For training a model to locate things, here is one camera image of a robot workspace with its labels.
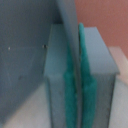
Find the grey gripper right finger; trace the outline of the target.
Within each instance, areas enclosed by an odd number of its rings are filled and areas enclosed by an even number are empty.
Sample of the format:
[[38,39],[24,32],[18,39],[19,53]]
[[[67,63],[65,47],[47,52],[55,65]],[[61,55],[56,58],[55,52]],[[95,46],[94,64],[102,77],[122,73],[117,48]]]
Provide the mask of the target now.
[[108,128],[118,67],[96,27],[79,24],[82,128]]

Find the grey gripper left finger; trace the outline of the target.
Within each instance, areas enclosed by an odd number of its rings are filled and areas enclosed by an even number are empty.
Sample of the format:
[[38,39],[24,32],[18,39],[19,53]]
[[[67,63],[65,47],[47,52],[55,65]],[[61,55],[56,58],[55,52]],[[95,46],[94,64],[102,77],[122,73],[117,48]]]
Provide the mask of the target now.
[[62,24],[51,27],[44,76],[49,86],[51,128],[76,128],[77,105],[69,42]]

